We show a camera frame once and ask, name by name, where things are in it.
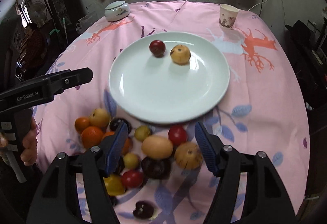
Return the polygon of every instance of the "paper cup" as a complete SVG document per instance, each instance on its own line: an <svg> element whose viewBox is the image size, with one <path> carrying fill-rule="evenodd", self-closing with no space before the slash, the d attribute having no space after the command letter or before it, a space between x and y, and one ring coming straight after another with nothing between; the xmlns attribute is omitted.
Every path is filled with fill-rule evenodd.
<svg viewBox="0 0 327 224"><path fill-rule="evenodd" d="M228 4L221 4L219 17L220 27L223 29L232 29L239 11L240 10L238 10L234 6L230 6Z"/></svg>

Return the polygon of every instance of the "white plate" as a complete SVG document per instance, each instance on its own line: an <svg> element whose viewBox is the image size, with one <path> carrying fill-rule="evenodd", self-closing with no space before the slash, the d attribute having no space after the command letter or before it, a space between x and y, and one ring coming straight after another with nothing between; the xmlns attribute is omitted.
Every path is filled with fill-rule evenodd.
<svg viewBox="0 0 327 224"><path fill-rule="evenodd" d="M166 45L163 58L149 50L153 40ZM188 65L172 62L171 49L186 45ZM224 55L209 41L190 33L163 32L144 37L123 50L112 64L109 89L113 99L129 114L151 123L179 123L211 110L229 83Z"/></svg>

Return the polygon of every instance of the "screw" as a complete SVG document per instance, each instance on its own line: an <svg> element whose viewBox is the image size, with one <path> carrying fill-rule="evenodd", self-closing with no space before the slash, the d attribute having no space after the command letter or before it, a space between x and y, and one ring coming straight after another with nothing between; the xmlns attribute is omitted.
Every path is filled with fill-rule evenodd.
<svg viewBox="0 0 327 224"><path fill-rule="evenodd" d="M258 156L263 159L263 158L265 158L267 156L267 154L265 152L263 152L263 151L259 151Z"/></svg>
<svg viewBox="0 0 327 224"><path fill-rule="evenodd" d="M62 160L64 157L66 156L66 153L65 152L60 152L58 155L57 155L57 158Z"/></svg>
<svg viewBox="0 0 327 224"><path fill-rule="evenodd" d="M230 146L230 145L225 145L225 146L223 147L223 149L224 149L226 152L231 152L231 151L233 150L233 147Z"/></svg>
<svg viewBox="0 0 327 224"><path fill-rule="evenodd" d="M94 146L94 147L91 147L91 152L93 153L96 153L100 150L100 147L99 146Z"/></svg>

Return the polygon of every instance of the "jar lid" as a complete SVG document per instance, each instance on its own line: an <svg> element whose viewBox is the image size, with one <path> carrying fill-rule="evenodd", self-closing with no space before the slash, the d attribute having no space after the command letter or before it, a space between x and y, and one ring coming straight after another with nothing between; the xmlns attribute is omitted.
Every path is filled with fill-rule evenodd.
<svg viewBox="0 0 327 224"><path fill-rule="evenodd" d="M125 3L125 1L116 1L116 2L112 2L110 5L108 5L106 7L106 10L111 10L114 9L116 7L122 6Z"/></svg>

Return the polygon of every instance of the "human hand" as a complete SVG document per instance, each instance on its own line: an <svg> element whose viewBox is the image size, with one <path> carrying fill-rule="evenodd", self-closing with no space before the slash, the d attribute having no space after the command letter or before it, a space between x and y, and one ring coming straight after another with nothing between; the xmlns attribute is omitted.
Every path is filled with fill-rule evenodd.
<svg viewBox="0 0 327 224"><path fill-rule="evenodd" d="M36 145L38 143L36 139L36 121L32 118L31 127L27 135L22 140L22 145L25 150L21 154L21 159L24 162L25 166L31 166L36 162L38 155L38 150ZM7 139L3 134L0 133L0 147L6 147L8 145Z"/></svg>

